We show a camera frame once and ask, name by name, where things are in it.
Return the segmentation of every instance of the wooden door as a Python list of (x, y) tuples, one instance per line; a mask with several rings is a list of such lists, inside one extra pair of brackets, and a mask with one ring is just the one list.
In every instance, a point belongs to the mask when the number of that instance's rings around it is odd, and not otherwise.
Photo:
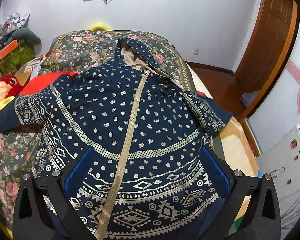
[(287, 39), (293, 0), (261, 0), (258, 20), (234, 74), (244, 92), (261, 90)]

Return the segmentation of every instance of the silver bolt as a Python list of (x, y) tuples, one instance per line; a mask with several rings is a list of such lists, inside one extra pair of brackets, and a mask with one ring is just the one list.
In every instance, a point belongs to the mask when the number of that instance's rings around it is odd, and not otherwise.
[(52, 172), (52, 176), (53, 177), (57, 177), (59, 175), (60, 175), (60, 171), (59, 170), (55, 170), (55, 171)]
[(271, 175), (268, 174), (268, 173), (265, 174), (265, 178), (266, 178), (267, 180), (271, 180), (271, 179), (272, 179)]
[(240, 170), (235, 170), (234, 171), (234, 174), (237, 176), (237, 177), (241, 177), (243, 175), (242, 171)]
[(28, 174), (28, 173), (25, 174), (25, 175), (23, 176), (23, 179), (24, 179), (24, 180), (27, 180), (27, 179), (29, 179), (29, 178), (30, 178), (30, 174)]

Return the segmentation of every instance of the wall socket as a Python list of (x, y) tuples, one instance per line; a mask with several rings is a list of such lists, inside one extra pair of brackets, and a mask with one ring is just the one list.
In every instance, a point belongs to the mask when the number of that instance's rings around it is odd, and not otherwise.
[(194, 49), (193, 54), (198, 55), (199, 54), (199, 49)]

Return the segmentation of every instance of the plush toy eye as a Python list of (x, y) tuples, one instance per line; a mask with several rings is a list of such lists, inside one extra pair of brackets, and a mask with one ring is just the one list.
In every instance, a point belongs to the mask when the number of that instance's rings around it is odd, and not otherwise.
[(10, 81), (10, 83), (13, 84), (13, 85), (15, 85), (15, 84), (17, 83), (17, 81), (16, 81), (15, 78), (10, 78), (9, 81)]

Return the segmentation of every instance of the orange box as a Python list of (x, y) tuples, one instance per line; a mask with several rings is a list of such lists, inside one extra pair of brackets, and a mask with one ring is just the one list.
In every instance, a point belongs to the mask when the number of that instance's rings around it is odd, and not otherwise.
[(18, 46), (19, 46), (19, 44), (18, 44), (17, 40), (10, 42), (7, 46), (5, 46), (0, 51), (0, 59), (3, 59), (5, 56), (7, 56), (11, 51), (13, 51)]

